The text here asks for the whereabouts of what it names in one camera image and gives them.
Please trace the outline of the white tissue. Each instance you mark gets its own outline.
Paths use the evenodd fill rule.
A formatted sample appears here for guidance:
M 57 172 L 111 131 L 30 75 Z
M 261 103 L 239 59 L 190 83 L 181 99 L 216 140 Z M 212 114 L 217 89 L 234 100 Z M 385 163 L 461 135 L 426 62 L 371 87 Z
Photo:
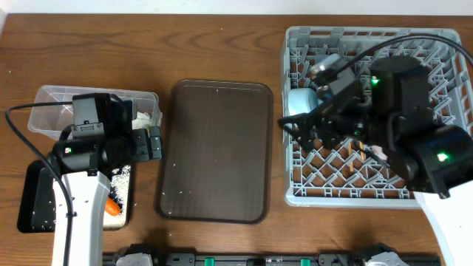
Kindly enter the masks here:
M 151 116 L 146 112 L 138 112 L 137 118 L 132 121 L 133 129 L 146 129 L 152 124 Z

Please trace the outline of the light blue bowl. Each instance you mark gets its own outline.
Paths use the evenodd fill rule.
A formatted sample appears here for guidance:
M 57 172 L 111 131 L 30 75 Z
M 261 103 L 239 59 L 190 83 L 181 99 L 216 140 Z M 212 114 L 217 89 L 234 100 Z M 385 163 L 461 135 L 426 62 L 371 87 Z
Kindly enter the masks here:
M 309 113 L 319 105 L 316 92 L 311 88 L 292 89 L 288 94 L 289 115 Z

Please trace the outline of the pink cup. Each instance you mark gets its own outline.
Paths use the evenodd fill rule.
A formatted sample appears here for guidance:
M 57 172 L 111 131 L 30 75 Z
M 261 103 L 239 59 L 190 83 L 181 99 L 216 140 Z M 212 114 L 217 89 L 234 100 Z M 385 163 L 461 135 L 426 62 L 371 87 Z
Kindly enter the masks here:
M 380 146 L 371 146 L 371 149 L 372 152 L 381 160 L 387 160 L 387 156 L 383 153 L 383 149 Z

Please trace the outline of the orange carrot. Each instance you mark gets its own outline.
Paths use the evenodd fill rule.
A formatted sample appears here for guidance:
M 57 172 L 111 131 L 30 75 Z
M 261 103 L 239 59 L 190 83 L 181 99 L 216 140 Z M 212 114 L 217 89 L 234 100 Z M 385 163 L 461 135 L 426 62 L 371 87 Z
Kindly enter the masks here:
M 105 204 L 105 212 L 110 216 L 118 216 L 121 213 L 121 208 L 114 200 L 108 197 Z

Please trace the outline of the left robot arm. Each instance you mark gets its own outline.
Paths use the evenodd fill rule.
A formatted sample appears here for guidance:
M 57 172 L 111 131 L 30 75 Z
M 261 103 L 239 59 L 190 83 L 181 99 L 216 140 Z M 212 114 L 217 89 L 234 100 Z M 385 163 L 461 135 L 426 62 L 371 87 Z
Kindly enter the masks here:
M 160 129 L 133 129 L 107 137 L 95 125 L 69 125 L 52 154 L 61 177 L 55 196 L 54 265 L 101 265 L 103 217 L 112 175 L 127 165 L 162 157 Z

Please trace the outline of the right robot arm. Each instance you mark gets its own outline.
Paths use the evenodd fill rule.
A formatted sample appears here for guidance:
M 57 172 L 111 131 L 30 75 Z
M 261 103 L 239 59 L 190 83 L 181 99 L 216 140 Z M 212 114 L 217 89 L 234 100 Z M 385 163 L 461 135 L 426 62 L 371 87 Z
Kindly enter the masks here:
M 426 214 L 448 265 L 472 263 L 472 137 L 437 122 L 429 105 L 428 70 L 397 55 L 370 65 L 372 96 L 358 95 L 348 68 L 321 64 L 316 83 L 322 102 L 279 125 L 305 150 L 320 140 L 331 149 L 346 137 L 381 148 Z

